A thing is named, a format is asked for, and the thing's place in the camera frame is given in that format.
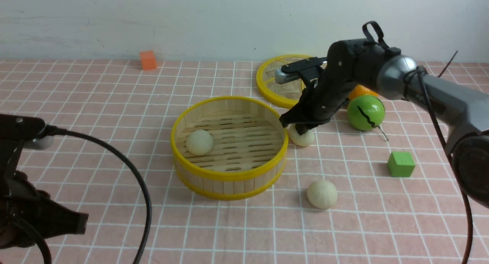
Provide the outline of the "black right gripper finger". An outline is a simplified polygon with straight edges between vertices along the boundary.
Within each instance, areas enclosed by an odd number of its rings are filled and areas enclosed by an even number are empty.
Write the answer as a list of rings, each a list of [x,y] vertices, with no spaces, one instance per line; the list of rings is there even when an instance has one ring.
[[[316,122],[296,123],[296,131],[299,135],[304,135],[306,132],[316,128],[318,125],[319,125],[319,123],[316,123]]]
[[[286,113],[283,113],[279,117],[279,121],[283,128],[291,124],[305,124],[306,117],[302,109],[290,109]]]

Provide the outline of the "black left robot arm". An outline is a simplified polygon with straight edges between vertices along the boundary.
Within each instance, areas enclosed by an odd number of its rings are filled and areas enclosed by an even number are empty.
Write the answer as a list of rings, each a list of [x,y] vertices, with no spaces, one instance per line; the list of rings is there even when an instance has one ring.
[[[18,170],[23,149],[45,149],[51,127],[35,117],[1,114],[1,248],[30,247],[64,235],[83,235],[89,215],[56,203]]]

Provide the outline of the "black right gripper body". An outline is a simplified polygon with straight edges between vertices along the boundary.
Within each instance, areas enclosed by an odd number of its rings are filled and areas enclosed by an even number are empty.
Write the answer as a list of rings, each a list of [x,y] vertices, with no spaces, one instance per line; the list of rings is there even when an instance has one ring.
[[[295,123],[323,123],[330,119],[356,85],[377,91],[382,66],[382,47],[367,39],[341,40],[333,43],[327,66],[295,105]]]

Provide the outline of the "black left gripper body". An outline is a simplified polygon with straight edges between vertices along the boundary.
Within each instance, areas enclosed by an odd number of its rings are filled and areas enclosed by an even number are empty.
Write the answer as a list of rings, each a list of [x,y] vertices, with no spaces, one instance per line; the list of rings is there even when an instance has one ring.
[[[83,235],[89,215],[72,211],[36,189],[23,172],[1,173],[1,249],[31,247],[35,242],[14,225],[21,218],[45,240],[61,235]]]

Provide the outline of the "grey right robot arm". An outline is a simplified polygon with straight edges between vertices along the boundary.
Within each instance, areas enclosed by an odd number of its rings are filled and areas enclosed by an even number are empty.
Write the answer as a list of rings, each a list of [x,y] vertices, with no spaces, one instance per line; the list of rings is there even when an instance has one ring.
[[[442,144],[461,190],[488,207],[488,94],[426,73],[400,49],[373,39],[341,40],[328,55],[284,65],[275,81],[301,79],[306,88],[281,124],[303,133],[327,123],[360,84],[388,100],[412,102],[449,127]]]

